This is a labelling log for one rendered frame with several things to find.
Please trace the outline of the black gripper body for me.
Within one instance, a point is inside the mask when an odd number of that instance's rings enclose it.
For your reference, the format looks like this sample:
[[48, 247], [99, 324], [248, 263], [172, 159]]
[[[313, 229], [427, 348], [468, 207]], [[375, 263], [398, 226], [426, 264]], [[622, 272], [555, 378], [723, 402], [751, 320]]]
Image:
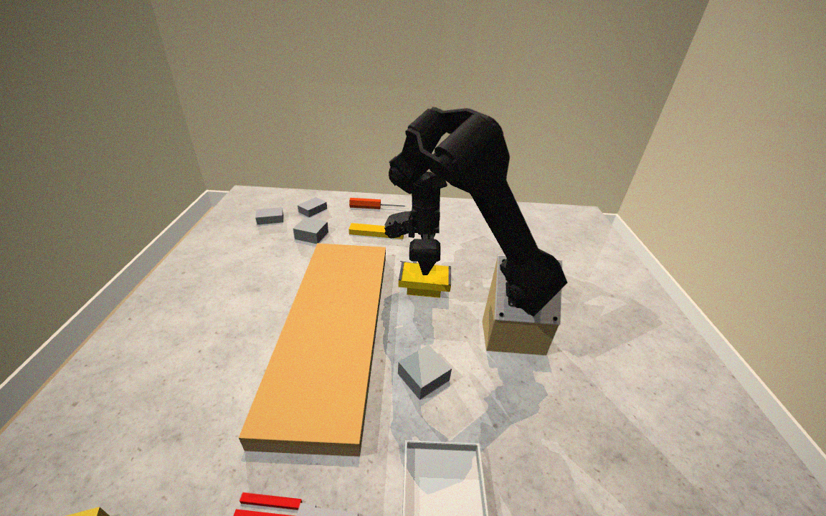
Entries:
[[413, 239], [410, 242], [409, 260], [411, 262], [440, 261], [440, 242], [434, 239], [434, 233], [440, 232], [440, 203], [434, 208], [417, 208], [412, 204], [411, 216], [415, 233], [423, 235], [423, 239]]

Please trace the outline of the white open rectangular tray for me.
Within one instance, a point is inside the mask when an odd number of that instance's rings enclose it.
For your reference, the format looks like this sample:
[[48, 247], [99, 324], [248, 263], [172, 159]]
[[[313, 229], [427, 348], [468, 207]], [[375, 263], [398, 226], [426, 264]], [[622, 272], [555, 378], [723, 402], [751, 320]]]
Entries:
[[480, 444], [404, 440], [402, 516], [488, 516]]

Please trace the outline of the orange rectangular panel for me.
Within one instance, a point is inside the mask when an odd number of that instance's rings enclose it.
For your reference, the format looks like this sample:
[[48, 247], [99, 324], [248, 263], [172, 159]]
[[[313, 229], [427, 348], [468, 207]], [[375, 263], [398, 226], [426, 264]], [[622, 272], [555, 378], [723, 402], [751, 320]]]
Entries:
[[317, 244], [239, 440], [360, 457], [386, 247]]

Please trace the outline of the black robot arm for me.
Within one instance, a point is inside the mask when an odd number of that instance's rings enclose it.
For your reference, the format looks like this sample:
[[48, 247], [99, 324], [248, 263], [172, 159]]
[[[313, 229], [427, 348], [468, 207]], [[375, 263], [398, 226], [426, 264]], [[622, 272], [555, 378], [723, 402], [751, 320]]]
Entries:
[[[450, 136], [436, 147], [445, 132]], [[409, 193], [417, 208], [438, 206], [440, 189], [448, 183], [470, 193], [507, 256], [500, 270], [509, 306], [512, 302], [511, 307], [535, 316], [567, 281], [554, 256], [538, 248], [509, 188], [509, 151], [501, 126], [473, 109], [433, 107], [404, 133], [401, 153], [389, 162], [389, 180]]]

